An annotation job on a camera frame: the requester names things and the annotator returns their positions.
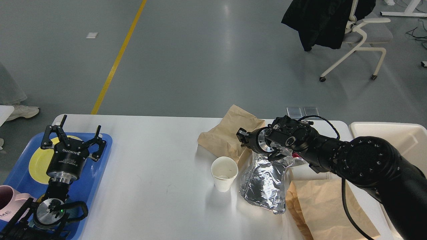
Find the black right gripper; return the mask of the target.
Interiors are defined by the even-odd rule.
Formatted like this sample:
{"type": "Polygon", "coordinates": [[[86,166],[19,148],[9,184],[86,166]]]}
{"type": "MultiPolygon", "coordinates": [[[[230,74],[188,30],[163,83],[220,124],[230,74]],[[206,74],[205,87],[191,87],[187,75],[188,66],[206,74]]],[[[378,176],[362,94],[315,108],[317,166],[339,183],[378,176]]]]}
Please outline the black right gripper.
{"type": "Polygon", "coordinates": [[[247,132],[245,129],[239,128],[236,136],[241,143],[241,147],[248,147],[258,154],[272,154],[276,152],[276,149],[271,147],[271,140],[265,137],[268,129],[268,127],[263,127],[252,132],[247,132]]]}

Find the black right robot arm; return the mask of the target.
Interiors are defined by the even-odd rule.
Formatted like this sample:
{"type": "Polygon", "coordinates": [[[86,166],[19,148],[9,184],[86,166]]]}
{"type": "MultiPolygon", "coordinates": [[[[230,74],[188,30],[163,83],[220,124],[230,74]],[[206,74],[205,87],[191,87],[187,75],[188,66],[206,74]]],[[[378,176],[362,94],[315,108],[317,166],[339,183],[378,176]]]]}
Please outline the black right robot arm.
{"type": "Polygon", "coordinates": [[[427,181],[387,140],[361,136],[341,141],[319,134],[306,117],[277,117],[272,124],[247,132],[240,128],[241,143],[269,161],[290,149],[316,173],[331,172],[365,190],[380,202],[397,232],[405,240],[426,239],[427,181]]]}

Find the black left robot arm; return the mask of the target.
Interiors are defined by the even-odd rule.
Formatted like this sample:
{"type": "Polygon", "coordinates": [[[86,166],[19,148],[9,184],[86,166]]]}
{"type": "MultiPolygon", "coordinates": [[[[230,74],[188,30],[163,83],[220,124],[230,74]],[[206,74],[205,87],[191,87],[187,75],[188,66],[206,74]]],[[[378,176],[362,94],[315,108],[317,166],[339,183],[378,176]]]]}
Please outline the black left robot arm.
{"type": "Polygon", "coordinates": [[[4,184],[17,210],[1,211],[2,240],[76,240],[97,193],[112,138],[65,133],[61,122],[33,137],[4,184]]]}

